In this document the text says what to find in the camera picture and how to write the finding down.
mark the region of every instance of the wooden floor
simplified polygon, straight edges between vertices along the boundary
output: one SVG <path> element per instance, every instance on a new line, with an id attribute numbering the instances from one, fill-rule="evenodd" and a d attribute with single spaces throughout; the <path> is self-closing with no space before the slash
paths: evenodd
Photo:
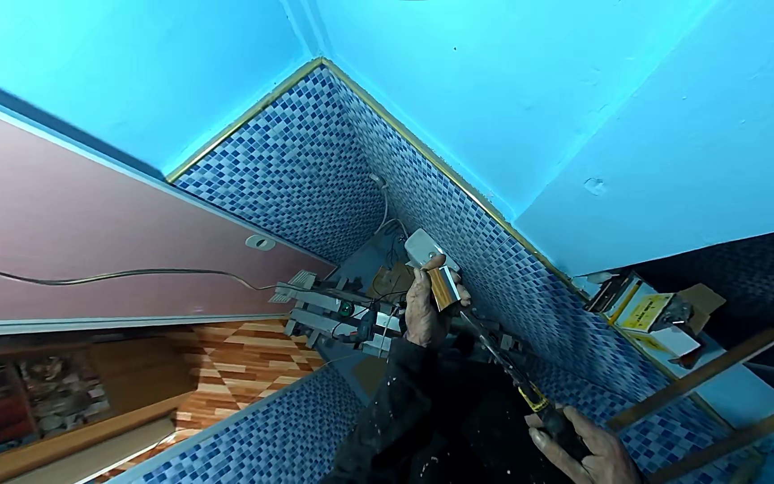
<path id="1" fill-rule="evenodd" d="M 179 408 L 176 433 L 155 449 L 97 478 L 103 482 L 220 422 L 306 376 L 324 364 L 306 337 L 283 334 L 285 320 L 169 326 L 171 338 L 199 378 L 197 391 Z"/>

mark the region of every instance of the blue painted wall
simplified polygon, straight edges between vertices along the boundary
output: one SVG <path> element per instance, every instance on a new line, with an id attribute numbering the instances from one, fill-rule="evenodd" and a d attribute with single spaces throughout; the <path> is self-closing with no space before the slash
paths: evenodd
<path id="1" fill-rule="evenodd" d="M 280 2 L 0 0 L 0 89 L 164 174 L 309 58 Z"/>
<path id="2" fill-rule="evenodd" d="M 774 4 L 713 9 L 517 226 L 569 274 L 774 232 Z"/>
<path id="3" fill-rule="evenodd" d="M 328 57 L 509 220 L 712 4 L 308 1 Z"/>

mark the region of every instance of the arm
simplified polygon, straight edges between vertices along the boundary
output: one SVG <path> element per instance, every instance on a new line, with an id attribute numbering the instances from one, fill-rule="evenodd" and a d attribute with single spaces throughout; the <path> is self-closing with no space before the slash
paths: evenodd
<path id="1" fill-rule="evenodd" d="M 426 381 L 433 374 L 433 350 L 396 338 L 384 380 L 340 446 L 334 468 L 322 484 L 401 481 L 427 432 L 432 400 Z"/>
<path id="2" fill-rule="evenodd" d="M 427 390 L 432 387 L 437 364 L 435 349 L 444 341 L 447 328 L 439 324 L 430 303 L 432 284 L 425 270 L 440 267 L 445 259 L 437 256 L 414 270 L 405 312 L 408 331 L 404 338 L 391 341 L 381 386 L 340 446 L 334 469 L 322 484 L 403 481 L 414 453 L 428 441 L 432 399 Z M 470 304 L 464 288 L 460 294 L 462 304 Z"/>

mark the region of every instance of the hand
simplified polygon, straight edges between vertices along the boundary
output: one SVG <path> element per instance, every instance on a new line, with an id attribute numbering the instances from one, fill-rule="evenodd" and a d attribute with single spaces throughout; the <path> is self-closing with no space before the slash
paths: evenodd
<path id="1" fill-rule="evenodd" d="M 566 418 L 575 426 L 575 432 L 593 453 L 581 462 L 570 457 L 550 436 L 538 429 L 543 428 L 537 415 L 525 417 L 531 426 L 531 437 L 545 457 L 572 479 L 575 484 L 641 484 L 641 475 L 632 462 L 620 439 L 596 426 L 572 406 L 563 410 Z"/>
<path id="2" fill-rule="evenodd" d="M 448 324 L 441 324 L 438 321 L 438 310 L 431 301 L 432 281 L 426 273 L 429 269 L 436 269 L 444 265 L 446 256 L 438 254 L 431 258 L 421 269 L 414 269 L 414 282 L 408 290 L 408 308 L 405 310 L 405 324 L 408 325 L 408 332 L 405 333 L 405 339 L 415 345 L 437 348 L 444 343 Z M 452 280 L 456 282 L 458 295 L 462 299 L 462 306 L 470 306 L 470 294 L 458 282 L 461 277 L 450 270 Z"/>

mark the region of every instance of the wooden cabinet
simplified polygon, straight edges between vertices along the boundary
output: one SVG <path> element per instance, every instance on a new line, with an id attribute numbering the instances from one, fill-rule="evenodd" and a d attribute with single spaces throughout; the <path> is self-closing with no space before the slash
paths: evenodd
<path id="1" fill-rule="evenodd" d="M 0 454 L 0 482 L 161 418 L 178 408 L 195 390 L 196 381 L 189 375 L 188 365 L 163 337 L 81 346 L 0 349 L 0 365 L 6 368 L 8 382 L 17 386 L 16 394 L 28 412 L 33 412 L 38 404 L 30 402 L 32 395 L 27 395 L 25 387 L 18 387 L 24 383 L 17 375 L 20 361 L 74 352 L 87 355 L 102 384 L 108 408 L 103 406 L 101 419 L 54 436 L 44 436 L 43 429 L 37 428 L 37 417 L 33 416 L 31 421 L 38 439 Z"/>

